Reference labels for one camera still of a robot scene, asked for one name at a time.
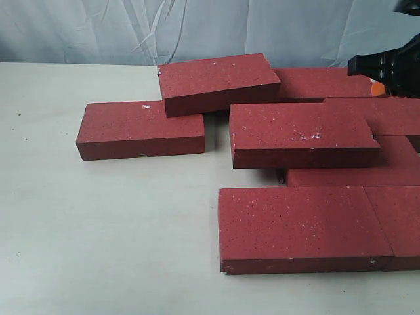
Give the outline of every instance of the white fabric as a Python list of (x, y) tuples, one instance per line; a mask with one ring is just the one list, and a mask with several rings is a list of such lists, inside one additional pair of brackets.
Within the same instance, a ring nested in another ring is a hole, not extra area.
[(162, 64), (265, 53), (273, 66), (345, 66), (400, 47), (420, 18), (398, 0), (0, 0), (0, 61)]

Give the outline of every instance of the red brick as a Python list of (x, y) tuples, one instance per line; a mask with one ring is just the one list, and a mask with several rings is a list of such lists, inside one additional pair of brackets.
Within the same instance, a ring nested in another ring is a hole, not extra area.
[(158, 102), (88, 104), (76, 144), (84, 161), (204, 152), (202, 115), (166, 118)]
[(420, 187), (366, 188), (394, 257), (384, 270), (420, 270)]
[(221, 271), (380, 270), (392, 251), (362, 187), (219, 192)]
[(290, 169), (289, 187), (420, 186), (420, 157), (405, 136), (377, 136), (381, 153), (369, 169)]
[(371, 80), (363, 75), (349, 77), (347, 68), (276, 68), (282, 81), (282, 102), (310, 99), (321, 102), (327, 97), (371, 97)]
[(280, 80), (263, 54), (159, 66), (167, 117), (227, 110), (233, 103), (275, 102)]
[(234, 104), (234, 168), (369, 167), (380, 145), (362, 116), (330, 104)]
[(420, 150), (420, 100), (412, 98), (328, 98), (325, 104), (346, 108), (362, 115), (373, 134), (409, 136)]

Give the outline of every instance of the tabletop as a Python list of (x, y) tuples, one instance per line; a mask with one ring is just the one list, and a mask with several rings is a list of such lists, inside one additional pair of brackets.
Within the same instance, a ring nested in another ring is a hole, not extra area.
[(86, 104), (161, 100), (156, 74), (0, 63), (0, 314), (420, 313), (420, 272), (220, 273), (218, 190), (278, 186), (232, 169), (224, 114), (204, 154), (83, 162)]

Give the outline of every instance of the white table surface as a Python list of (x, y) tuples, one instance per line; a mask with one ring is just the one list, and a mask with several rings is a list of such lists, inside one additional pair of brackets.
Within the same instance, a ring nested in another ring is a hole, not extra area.
[(277, 186), (225, 117), (204, 154), (81, 160), (86, 103), (159, 99), (155, 67), (0, 63), (1, 315), (420, 314), (420, 272), (220, 273), (218, 189)]

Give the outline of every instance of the white backdrop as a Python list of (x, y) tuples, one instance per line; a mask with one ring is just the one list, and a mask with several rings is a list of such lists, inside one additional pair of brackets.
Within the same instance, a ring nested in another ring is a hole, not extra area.
[(162, 64), (265, 53), (344, 66), (400, 47), (420, 17), (397, 0), (0, 0), (0, 61)]

